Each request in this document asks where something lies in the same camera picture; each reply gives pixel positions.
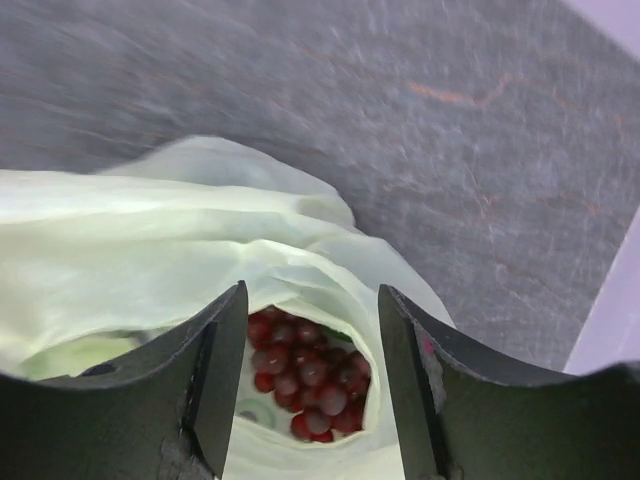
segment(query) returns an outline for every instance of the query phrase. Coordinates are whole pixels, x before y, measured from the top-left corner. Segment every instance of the grape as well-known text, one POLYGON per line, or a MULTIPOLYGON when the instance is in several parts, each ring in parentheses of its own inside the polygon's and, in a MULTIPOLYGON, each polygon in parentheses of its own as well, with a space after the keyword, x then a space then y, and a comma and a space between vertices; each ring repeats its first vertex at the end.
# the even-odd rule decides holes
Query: grape
POLYGON ((284 312, 282 310, 280 310, 277 307, 274 307, 273 305, 270 305, 264 309, 262 309, 260 311, 260 313, 262 315, 264 315, 265 317, 271 319, 271 320, 275 320, 277 318, 281 318, 284 314, 284 312))
POLYGON ((364 355, 356 350, 349 354, 349 361, 360 371, 362 375, 371 378, 371 365, 369 365, 367 359, 364 358, 364 355))
POLYGON ((300 440, 309 440, 311 432, 307 427, 307 419, 304 413, 300 413, 291 419, 291 433, 300 440))
POLYGON ((256 373, 253 377, 253 384, 261 393, 269 393, 273 390, 273 375, 268 373, 256 373))
POLYGON ((362 423, 364 421, 364 407, 366 399, 361 397, 353 403, 353 410, 356 419, 356 431, 362 430, 362 423))
POLYGON ((275 389, 282 395, 293 395, 300 387, 296 374, 292 370, 285 370, 276 375, 274 380, 275 389))
POLYGON ((358 431, 358 412, 356 411, 354 406, 349 405, 338 415, 332 417, 331 426, 342 433, 353 433, 358 431))
POLYGON ((297 335, 298 342, 303 345, 311 345, 323 336, 318 325, 305 319, 299 322, 297 335))
POLYGON ((285 322, 278 322, 271 331, 271 341, 273 343, 282 343, 291 345, 296 338, 296 332, 293 326, 285 322))
POLYGON ((294 315, 293 313, 284 313, 284 321, 286 322, 298 322, 300 321, 300 317, 298 317, 297 315, 294 315))
POLYGON ((320 401, 320 389, 307 387, 300 393, 303 407, 315 407, 320 401))
POLYGON ((345 363, 338 367, 335 371, 334 377, 338 385, 349 393, 355 391, 362 380, 362 374, 360 371, 350 363, 345 363))
POLYGON ((327 337, 322 336, 318 339, 316 343, 312 345, 312 347, 316 352, 323 353, 326 352, 329 348, 329 342, 327 341, 327 337))
POLYGON ((271 335, 271 323, 264 316, 253 314, 249 317, 247 338, 254 348, 265 346, 271 335))
POLYGON ((331 420, 317 408, 305 408, 303 415, 307 422, 307 428, 313 435, 320 435, 331 428, 331 420))
POLYGON ((284 345, 274 345, 267 350, 266 370, 272 375, 284 372, 289 363, 289 350, 284 345))
POLYGON ((347 352, 340 347, 330 348, 324 353, 324 358, 329 362, 329 365, 336 366, 347 358, 347 352))
POLYGON ((333 383, 327 383, 320 388, 318 406, 323 413, 334 417, 347 406, 347 394, 333 383))
POLYGON ((296 367, 300 367, 309 360, 313 360, 316 358, 318 358, 318 354, 316 352, 304 347, 296 348, 291 355, 293 365, 296 367))
POLYGON ((327 362, 322 359, 309 360, 300 367, 300 380, 308 387, 315 387, 327 378, 327 362))
POLYGON ((320 435, 311 435, 311 441, 320 443, 331 443, 333 442, 333 432, 331 430, 327 430, 320 435))
POLYGON ((360 398, 360 397, 364 397, 367 395, 367 392, 369 391, 369 384, 371 383, 371 380, 369 378, 366 377, 362 377, 360 379, 360 382, 358 382, 358 385, 356 386, 356 388, 350 392, 350 397, 352 399, 356 399, 356 398, 360 398))
POLYGON ((298 413, 302 410, 302 401, 300 401, 300 395, 294 394, 292 395, 293 399, 291 404, 287 407, 287 411, 291 413, 298 413))
POLYGON ((279 407, 284 409, 289 408, 293 403, 293 395, 282 395, 277 389, 273 392, 273 399, 279 407))
POLYGON ((269 361, 267 360, 266 350, 256 350, 251 355, 251 366, 256 372, 268 373, 269 361))

